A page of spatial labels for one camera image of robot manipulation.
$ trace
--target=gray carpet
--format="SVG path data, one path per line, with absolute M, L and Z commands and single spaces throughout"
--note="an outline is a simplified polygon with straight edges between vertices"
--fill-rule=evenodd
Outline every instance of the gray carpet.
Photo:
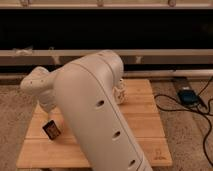
M 191 84 L 198 91 L 205 82 L 198 81 Z M 176 95 L 171 82 L 154 81 L 152 82 L 152 87 L 155 94 Z M 207 99 L 209 96 L 213 96 L 212 92 L 213 83 L 203 94 L 204 98 Z M 173 109 L 179 107 L 164 98 L 157 102 L 164 107 Z M 22 93 L 18 85 L 0 85 L 0 171 L 16 170 L 15 163 L 21 150 L 35 103 L 36 99 Z M 160 114 L 172 155 L 173 166 L 157 167 L 154 170 L 209 171 L 211 167 L 202 150 L 202 139 L 207 129 L 206 121 L 200 116 L 188 112 L 168 113 L 160 111 Z M 207 146 L 213 160 L 212 135 L 208 140 Z

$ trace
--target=cable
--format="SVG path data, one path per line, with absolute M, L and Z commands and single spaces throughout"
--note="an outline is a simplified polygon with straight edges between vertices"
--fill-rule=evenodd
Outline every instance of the cable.
M 197 94 L 198 96 L 200 96 L 203 91 L 209 86 L 209 84 L 212 82 L 213 80 L 213 76 L 209 79 L 209 81 L 207 82 L 207 84 L 201 89 L 201 91 Z
M 212 80 L 213 80 L 213 76 L 210 78 L 210 80 L 207 82 L 207 84 L 201 89 L 201 91 L 197 94 L 197 96 L 200 96 L 206 90 L 206 88 L 209 86 L 209 84 L 212 82 Z M 192 112 L 192 113 L 202 116 L 208 122 L 208 131 L 204 135 L 202 145 L 203 145 L 204 155 L 205 155 L 206 159 L 208 160 L 209 164 L 213 167 L 213 161 L 210 159 L 210 157 L 207 153 L 207 149 L 206 149 L 207 139 L 212 132 L 212 123 L 211 123 L 210 119 L 208 118 L 208 116 L 213 116 L 213 114 L 210 113 L 211 112 L 211 102 L 213 101 L 213 98 L 208 100 L 208 105 L 205 106 L 207 110 L 204 112 L 201 109 L 199 109 L 199 105 L 200 105 L 199 103 L 196 104 L 195 106 L 189 107 L 189 106 L 182 105 L 178 100 L 176 100 L 175 98 L 173 98 L 169 95 L 166 95 L 166 94 L 157 94 L 154 96 L 155 99 L 157 99 L 159 97 L 166 97 L 166 98 L 174 101 L 176 104 L 180 105 L 182 108 L 177 108 L 177 109 L 168 109 L 167 108 L 166 109 L 157 104 L 158 109 L 165 111 L 165 112 L 177 112 L 177 111 Z

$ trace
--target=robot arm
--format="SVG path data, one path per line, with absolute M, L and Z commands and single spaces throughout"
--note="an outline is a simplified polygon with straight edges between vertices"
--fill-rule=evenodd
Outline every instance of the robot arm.
M 52 73 L 37 68 L 21 89 L 54 99 L 94 171 L 152 171 L 112 95 L 122 74 L 120 57 L 101 51 Z

